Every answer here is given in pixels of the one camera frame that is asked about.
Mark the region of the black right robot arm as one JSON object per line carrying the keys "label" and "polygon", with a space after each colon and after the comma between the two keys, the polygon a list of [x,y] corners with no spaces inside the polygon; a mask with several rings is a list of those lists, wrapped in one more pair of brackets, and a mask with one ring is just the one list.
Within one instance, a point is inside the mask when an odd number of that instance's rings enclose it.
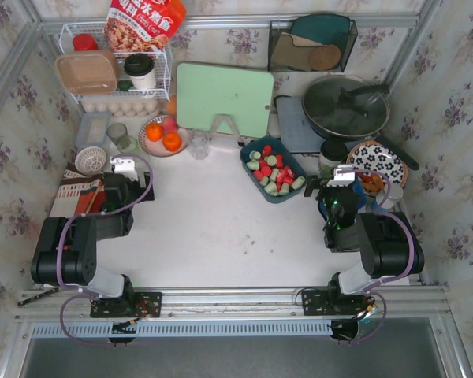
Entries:
{"label": "black right robot arm", "polygon": [[358,181],[335,187],[327,179],[309,176],[304,195],[311,196],[315,189],[326,248],[333,253],[358,252],[360,261],[335,273],[325,287],[305,291],[304,302],[312,295],[338,310],[363,301],[375,287],[422,272],[423,251],[402,212],[365,211],[367,198]]}

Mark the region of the egg tray with eggs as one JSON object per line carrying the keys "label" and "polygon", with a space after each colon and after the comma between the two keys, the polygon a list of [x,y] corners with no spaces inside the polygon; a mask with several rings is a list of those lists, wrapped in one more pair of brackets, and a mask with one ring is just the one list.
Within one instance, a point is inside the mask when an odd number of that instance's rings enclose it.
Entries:
{"label": "egg tray with eggs", "polygon": [[156,99],[83,99],[81,105],[87,113],[110,112],[115,117],[156,117],[162,111],[162,103]]}

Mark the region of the green capsule cluster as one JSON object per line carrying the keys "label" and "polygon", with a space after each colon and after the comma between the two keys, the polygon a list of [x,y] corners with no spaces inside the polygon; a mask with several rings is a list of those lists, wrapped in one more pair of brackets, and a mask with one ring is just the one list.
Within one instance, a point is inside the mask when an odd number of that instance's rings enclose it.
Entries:
{"label": "green capsule cluster", "polygon": [[288,193],[289,193],[289,189],[283,187],[283,188],[278,192],[278,195],[279,195],[279,196],[284,196],[284,195],[287,195]]}

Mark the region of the fruit plate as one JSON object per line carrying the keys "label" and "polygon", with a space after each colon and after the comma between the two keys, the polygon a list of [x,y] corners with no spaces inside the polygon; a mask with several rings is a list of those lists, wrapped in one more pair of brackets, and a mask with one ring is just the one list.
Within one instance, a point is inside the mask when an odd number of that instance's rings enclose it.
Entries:
{"label": "fruit plate", "polygon": [[166,158],[183,151],[190,135],[188,130],[177,126],[174,116],[158,116],[145,123],[138,140],[143,152]]}

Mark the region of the red capsule number two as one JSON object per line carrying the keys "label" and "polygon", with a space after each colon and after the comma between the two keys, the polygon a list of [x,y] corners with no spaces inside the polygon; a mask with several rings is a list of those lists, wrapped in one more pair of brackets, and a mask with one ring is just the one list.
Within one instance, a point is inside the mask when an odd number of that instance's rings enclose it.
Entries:
{"label": "red capsule number two", "polygon": [[284,159],[282,155],[276,155],[276,167],[277,168],[283,168],[284,167]]}

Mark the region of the orange left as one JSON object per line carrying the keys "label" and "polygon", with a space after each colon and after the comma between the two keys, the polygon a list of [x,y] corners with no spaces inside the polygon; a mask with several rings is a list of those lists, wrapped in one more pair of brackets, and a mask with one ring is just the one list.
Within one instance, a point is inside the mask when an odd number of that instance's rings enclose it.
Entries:
{"label": "orange left", "polygon": [[153,143],[158,142],[164,136],[164,129],[158,122],[150,122],[145,125],[145,136]]}

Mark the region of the green capsule bottom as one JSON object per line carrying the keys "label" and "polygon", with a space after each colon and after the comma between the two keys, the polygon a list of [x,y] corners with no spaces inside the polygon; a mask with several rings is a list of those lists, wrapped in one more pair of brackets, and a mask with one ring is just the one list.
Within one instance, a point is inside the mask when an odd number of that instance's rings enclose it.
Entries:
{"label": "green capsule bottom", "polygon": [[256,161],[256,160],[247,162],[247,163],[246,163],[246,166],[247,166],[251,171],[260,170],[260,164],[259,164],[259,162]]}

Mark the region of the teal plastic storage basket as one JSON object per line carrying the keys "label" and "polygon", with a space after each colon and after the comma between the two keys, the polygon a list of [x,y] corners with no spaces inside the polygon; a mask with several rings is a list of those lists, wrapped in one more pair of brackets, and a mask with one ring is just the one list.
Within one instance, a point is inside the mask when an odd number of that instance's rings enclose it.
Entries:
{"label": "teal plastic storage basket", "polygon": [[[260,184],[259,184],[259,181],[260,180],[257,180],[255,177],[254,177],[254,174],[253,172],[254,171],[251,171],[247,166],[246,166],[246,163],[249,162],[249,161],[253,161],[249,158],[249,154],[256,150],[256,151],[259,151],[261,153],[261,158],[260,159],[264,159],[266,160],[266,157],[262,156],[262,150],[263,150],[263,147],[265,145],[270,145],[272,147],[272,154],[271,155],[282,155],[283,156],[283,159],[284,159],[284,167],[286,165],[290,166],[291,169],[294,171],[294,173],[296,174],[296,178],[299,177],[299,176],[304,176],[305,179],[307,178],[307,174],[306,172],[304,171],[304,169],[302,168],[302,166],[299,164],[299,162],[292,156],[292,154],[289,152],[289,150],[283,145],[283,143],[279,140],[279,139],[275,139],[273,137],[270,137],[270,136],[266,136],[266,137],[263,137],[261,139],[257,139],[256,141],[253,141],[253,142],[250,142],[248,145],[244,146],[241,151],[240,151],[240,160],[242,162],[242,165],[244,167],[244,171],[249,175],[249,177],[251,178],[251,181],[253,182],[253,184],[258,188],[258,190],[261,192],[261,194],[263,195],[263,197],[270,203],[273,203],[273,204],[278,204],[278,203],[281,203],[281,202],[284,202],[286,201],[287,199],[290,199],[292,196],[294,195],[297,195],[300,193],[300,191],[304,188],[305,184],[306,184],[306,181],[304,183],[304,185],[298,189],[298,190],[294,190],[292,188],[292,186],[289,186],[288,184],[286,183],[283,183],[282,182],[282,187],[281,188],[288,188],[289,189],[289,193],[287,195],[284,195],[284,196],[270,196],[268,195],[265,191],[264,191],[264,187],[262,187]],[[270,166],[271,169],[274,169],[274,168],[277,168],[276,165],[274,166]]]}

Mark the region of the red capsule bottom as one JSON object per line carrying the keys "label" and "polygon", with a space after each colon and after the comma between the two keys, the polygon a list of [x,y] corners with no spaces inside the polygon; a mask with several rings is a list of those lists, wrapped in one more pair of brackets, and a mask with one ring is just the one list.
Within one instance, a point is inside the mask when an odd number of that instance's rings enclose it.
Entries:
{"label": "red capsule bottom", "polygon": [[259,159],[258,163],[260,168],[262,168],[263,166],[268,166],[267,162],[264,159]]}

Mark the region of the green ribbed glass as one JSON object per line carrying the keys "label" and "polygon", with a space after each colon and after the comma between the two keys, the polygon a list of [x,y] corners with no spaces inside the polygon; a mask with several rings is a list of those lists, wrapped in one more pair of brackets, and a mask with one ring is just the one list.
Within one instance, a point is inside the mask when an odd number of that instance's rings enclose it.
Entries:
{"label": "green ribbed glass", "polygon": [[140,155],[139,143],[130,135],[124,135],[117,141],[117,150],[121,154]]}

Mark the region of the green capsule cluster lid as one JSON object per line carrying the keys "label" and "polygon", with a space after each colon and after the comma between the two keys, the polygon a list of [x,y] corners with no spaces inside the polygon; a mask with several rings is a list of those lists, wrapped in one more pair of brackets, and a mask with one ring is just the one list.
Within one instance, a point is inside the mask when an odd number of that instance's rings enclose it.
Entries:
{"label": "green capsule cluster lid", "polygon": [[266,157],[266,162],[270,166],[274,166],[277,164],[277,158],[274,155],[270,155]]}

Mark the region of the grey glass cup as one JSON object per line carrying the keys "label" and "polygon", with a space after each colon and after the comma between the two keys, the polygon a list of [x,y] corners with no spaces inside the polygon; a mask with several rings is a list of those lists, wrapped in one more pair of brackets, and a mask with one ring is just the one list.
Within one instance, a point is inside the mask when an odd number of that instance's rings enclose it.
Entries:
{"label": "grey glass cup", "polygon": [[106,134],[116,148],[123,150],[129,146],[128,129],[125,124],[111,124],[107,128]]}

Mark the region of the striped kitchen towel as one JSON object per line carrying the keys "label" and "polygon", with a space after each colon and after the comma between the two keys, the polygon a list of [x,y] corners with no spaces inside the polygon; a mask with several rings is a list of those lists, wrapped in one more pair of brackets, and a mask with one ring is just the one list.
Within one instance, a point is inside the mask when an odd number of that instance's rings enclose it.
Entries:
{"label": "striped kitchen towel", "polygon": [[49,217],[72,217],[89,213],[97,195],[103,191],[103,174],[86,176],[68,163]]}

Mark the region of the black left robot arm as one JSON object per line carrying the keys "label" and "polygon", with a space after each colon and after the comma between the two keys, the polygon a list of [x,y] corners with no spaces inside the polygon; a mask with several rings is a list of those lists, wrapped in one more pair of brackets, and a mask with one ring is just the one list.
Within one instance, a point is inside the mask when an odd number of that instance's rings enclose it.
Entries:
{"label": "black left robot arm", "polygon": [[127,236],[134,223],[134,205],[155,199],[152,175],[145,172],[143,178],[144,187],[122,174],[106,173],[105,199],[97,212],[71,218],[48,217],[31,263],[33,281],[129,306],[135,297],[131,280],[99,264],[97,242]]}

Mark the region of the clear lidded container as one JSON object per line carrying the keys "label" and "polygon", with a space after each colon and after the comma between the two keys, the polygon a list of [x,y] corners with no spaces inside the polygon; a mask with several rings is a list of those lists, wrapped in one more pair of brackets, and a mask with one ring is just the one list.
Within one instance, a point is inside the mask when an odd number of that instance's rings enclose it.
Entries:
{"label": "clear lidded container", "polygon": [[76,136],[76,148],[81,150],[89,146],[103,146],[106,143],[110,118],[110,112],[85,113]]}

